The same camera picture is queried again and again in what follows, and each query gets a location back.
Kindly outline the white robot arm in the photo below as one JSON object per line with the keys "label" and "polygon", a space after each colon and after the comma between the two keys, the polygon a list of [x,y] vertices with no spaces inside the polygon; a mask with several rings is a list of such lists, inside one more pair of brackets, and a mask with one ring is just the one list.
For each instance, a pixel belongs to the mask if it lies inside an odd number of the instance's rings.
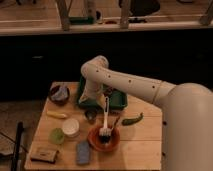
{"label": "white robot arm", "polygon": [[99,98],[108,85],[161,109],[161,171],[213,171],[213,91],[113,71],[102,55],[82,64],[81,74],[82,99]]}

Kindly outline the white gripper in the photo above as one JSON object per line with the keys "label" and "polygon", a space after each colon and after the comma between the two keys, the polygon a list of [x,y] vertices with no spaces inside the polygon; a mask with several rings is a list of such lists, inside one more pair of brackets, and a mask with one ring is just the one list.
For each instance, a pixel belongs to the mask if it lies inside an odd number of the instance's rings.
{"label": "white gripper", "polygon": [[87,81],[83,90],[79,103],[84,102],[86,100],[95,100],[96,103],[104,109],[106,107],[105,96],[103,94],[103,85],[100,83],[93,83],[91,81]]}

